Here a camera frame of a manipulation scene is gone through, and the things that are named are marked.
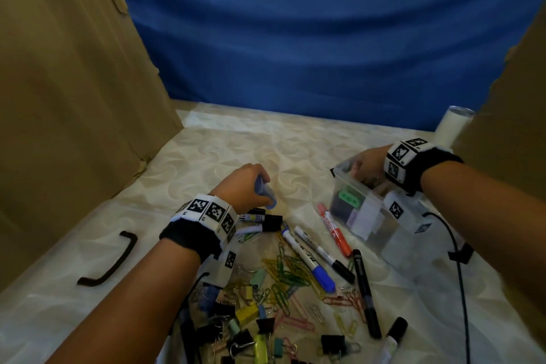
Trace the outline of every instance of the patterned tablecloth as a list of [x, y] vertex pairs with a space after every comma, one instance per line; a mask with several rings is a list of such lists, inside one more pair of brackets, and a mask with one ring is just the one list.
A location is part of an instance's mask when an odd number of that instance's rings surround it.
[[[412, 130], [249, 109], [183, 102], [177, 106], [185, 129], [163, 147], [148, 170], [93, 211], [0, 294], [0, 363], [44, 362], [150, 250], [181, 203], [210, 190], [242, 164], [260, 162], [268, 170], [278, 198], [273, 214], [283, 215], [291, 227], [300, 225], [337, 254], [315, 211], [316, 203], [331, 199], [334, 179], [329, 169], [366, 148], [414, 135], [430, 137], [430, 133]], [[101, 286], [76, 286], [79, 277], [102, 275], [120, 256], [126, 245], [119, 237], [121, 230], [139, 236], [126, 262]], [[409, 323], [393, 362], [463, 362], [462, 312], [456, 285], [452, 293], [442, 293], [426, 279], [409, 282], [348, 231], [346, 237], [363, 251], [383, 333], [397, 316]], [[275, 235], [266, 234], [245, 242], [234, 278], [244, 277], [245, 270], [255, 270], [263, 258], [275, 258], [278, 243]], [[546, 355], [506, 301], [497, 273], [476, 255], [464, 270], [473, 362], [546, 362]], [[447, 266], [446, 275], [453, 271]], [[333, 272], [331, 276], [338, 279]], [[322, 314], [322, 323], [312, 314], [314, 306]], [[290, 309], [291, 316], [307, 320], [310, 326], [302, 330], [283, 320], [276, 336], [297, 344], [301, 361], [329, 362], [330, 358], [317, 356], [321, 334], [345, 332], [348, 341], [358, 343], [360, 353], [346, 356], [344, 362], [371, 362], [381, 346], [369, 337], [355, 309], [326, 305], [309, 288], [296, 291], [290, 298]], [[222, 354], [226, 352], [216, 354], [217, 361]], [[289, 362], [289, 358], [285, 354], [282, 362]]]

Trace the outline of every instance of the red marker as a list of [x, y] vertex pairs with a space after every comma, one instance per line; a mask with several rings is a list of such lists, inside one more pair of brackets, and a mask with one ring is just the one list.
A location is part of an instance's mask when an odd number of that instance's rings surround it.
[[322, 217], [322, 222], [326, 225], [328, 230], [330, 231], [330, 234], [334, 238], [334, 241], [336, 242], [336, 245], [338, 245], [339, 249], [343, 253], [345, 257], [351, 256], [351, 247], [345, 240], [345, 236], [343, 233], [341, 233], [341, 230], [338, 226], [338, 224], [334, 221], [334, 218], [332, 217], [331, 213], [326, 209], [326, 206], [324, 206], [323, 203], [318, 203], [318, 212], [320, 213], [320, 216]]

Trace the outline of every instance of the cardboard wall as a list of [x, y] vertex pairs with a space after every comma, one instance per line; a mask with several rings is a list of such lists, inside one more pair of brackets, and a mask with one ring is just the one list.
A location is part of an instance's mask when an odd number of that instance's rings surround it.
[[[467, 164], [546, 201], [546, 4], [506, 59], [454, 151]], [[546, 348], [545, 316], [510, 283], [505, 293]]]
[[124, 0], [0, 0], [0, 290], [181, 129]]

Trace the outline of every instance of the blue fabric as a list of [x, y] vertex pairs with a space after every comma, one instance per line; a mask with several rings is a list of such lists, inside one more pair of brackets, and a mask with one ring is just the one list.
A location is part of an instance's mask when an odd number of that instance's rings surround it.
[[126, 0], [172, 98], [433, 130], [542, 0]]

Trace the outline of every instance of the hand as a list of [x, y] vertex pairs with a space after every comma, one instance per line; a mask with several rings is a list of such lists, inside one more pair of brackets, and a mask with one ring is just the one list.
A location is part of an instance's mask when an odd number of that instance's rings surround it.
[[254, 183], [259, 175], [263, 177], [265, 183], [271, 181], [261, 164], [245, 164], [229, 174], [209, 194], [229, 203], [237, 214], [247, 213], [255, 207], [273, 204], [269, 197], [258, 196], [254, 192]]
[[358, 154], [351, 167], [351, 177], [355, 180], [374, 187], [378, 181], [385, 179], [384, 164], [386, 154], [392, 144], [384, 147], [370, 148]]

